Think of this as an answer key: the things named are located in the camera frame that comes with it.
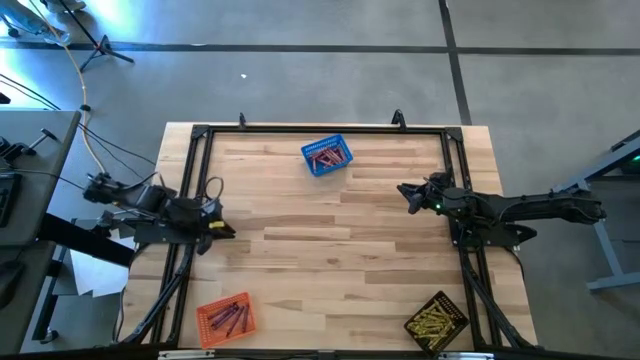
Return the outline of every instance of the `blue basket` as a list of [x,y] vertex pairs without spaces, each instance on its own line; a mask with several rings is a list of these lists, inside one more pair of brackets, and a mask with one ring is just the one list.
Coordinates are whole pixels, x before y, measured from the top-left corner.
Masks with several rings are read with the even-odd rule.
[[[336,146],[339,146],[340,148],[342,148],[342,152],[344,153],[344,156],[346,157],[346,159],[339,164],[335,164],[329,167],[324,167],[324,165],[320,164],[319,162],[316,162],[316,170],[314,171],[313,160],[311,159],[311,155],[313,155],[314,153],[322,149],[325,149],[328,147],[336,147]],[[351,160],[353,160],[353,155],[351,155],[351,151],[349,151],[349,147],[347,146],[347,143],[344,141],[344,138],[340,134],[332,135],[326,139],[322,139],[312,144],[303,146],[302,155],[304,156],[304,159],[307,162],[309,171],[311,171],[311,173],[314,176],[321,176],[326,173],[330,173],[333,170],[340,169],[341,167],[345,167],[347,166],[348,163],[351,162]]]

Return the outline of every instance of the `gray floor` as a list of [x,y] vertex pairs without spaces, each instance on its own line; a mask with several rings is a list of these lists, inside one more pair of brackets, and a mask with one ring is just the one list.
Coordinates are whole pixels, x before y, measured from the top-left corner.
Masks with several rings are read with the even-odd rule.
[[[435,0],[87,2],[83,21],[94,34],[107,32],[113,41],[444,44]],[[632,0],[450,0],[449,8],[460,46],[640,46],[635,21],[640,3]],[[61,27],[69,20],[50,19]],[[82,60],[88,53],[73,55]],[[460,124],[446,55],[126,55],[136,64],[102,58],[86,72],[89,104],[95,108],[91,126],[151,158],[167,121],[234,121],[240,111],[249,121],[386,123],[399,107],[413,124]],[[80,105],[79,83],[63,51],[0,49],[0,59],[3,74],[34,86],[64,109]],[[546,191],[637,130],[639,59],[461,56],[471,118],[473,124],[490,127],[505,194]],[[36,105],[20,100],[19,94],[13,97],[15,106]],[[129,160],[140,172],[151,171],[145,163]],[[120,179],[135,179],[111,160],[106,165]],[[76,139],[63,175],[82,182],[87,172],[96,171]],[[609,222],[613,236],[631,232],[626,237],[637,238],[626,220],[637,218],[638,188],[625,189],[624,196],[607,187],[597,189],[612,219],[619,219]],[[65,218],[90,217],[102,207],[60,184],[50,210]],[[589,293],[586,281],[609,275],[592,228],[559,221],[533,225],[539,236],[522,246],[521,258],[540,344],[637,358],[640,285]],[[618,241],[615,246],[625,268],[638,270],[640,245]],[[53,321],[61,339],[45,346],[27,340],[23,351],[107,344],[116,304],[113,297],[62,300]],[[69,314],[82,314],[82,322],[65,320]]]

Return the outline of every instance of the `wooden table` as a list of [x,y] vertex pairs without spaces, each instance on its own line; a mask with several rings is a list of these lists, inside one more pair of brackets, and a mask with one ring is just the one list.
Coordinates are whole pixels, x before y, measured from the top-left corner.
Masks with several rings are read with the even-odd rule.
[[[180,187],[192,126],[167,124],[157,166],[167,186]],[[474,190],[501,193],[488,128],[463,127],[463,133]],[[443,170],[438,137],[345,135],[353,162],[315,178],[300,147],[324,136],[215,135],[209,176],[224,178],[224,218],[238,233],[194,259],[181,348],[199,347],[197,306],[243,291],[253,299],[258,331],[223,347],[419,350],[402,324],[436,292],[443,290],[466,313],[446,218],[430,211],[409,215],[396,190]],[[217,190],[212,182],[209,193]],[[156,299],[166,252],[166,246],[150,246],[133,264],[122,337]],[[499,248],[487,250],[487,261],[496,302],[535,342],[518,263]],[[165,334],[172,312],[170,305]],[[479,312],[488,340],[483,306]],[[472,349],[469,328],[447,349]]]

